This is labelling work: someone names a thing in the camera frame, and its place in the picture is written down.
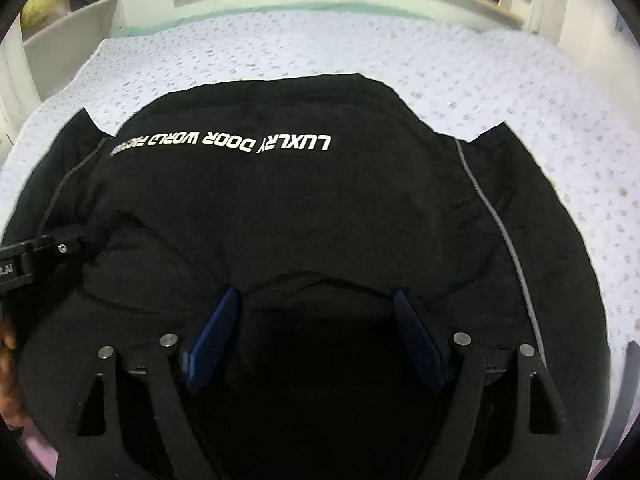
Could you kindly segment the person's left hand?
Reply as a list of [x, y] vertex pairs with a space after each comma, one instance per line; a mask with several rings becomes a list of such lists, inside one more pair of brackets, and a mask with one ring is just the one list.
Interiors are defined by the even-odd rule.
[[14, 351], [16, 338], [12, 324], [8, 318], [1, 318], [1, 418], [13, 428], [24, 427], [29, 422], [26, 408], [23, 406], [23, 396], [17, 382]]

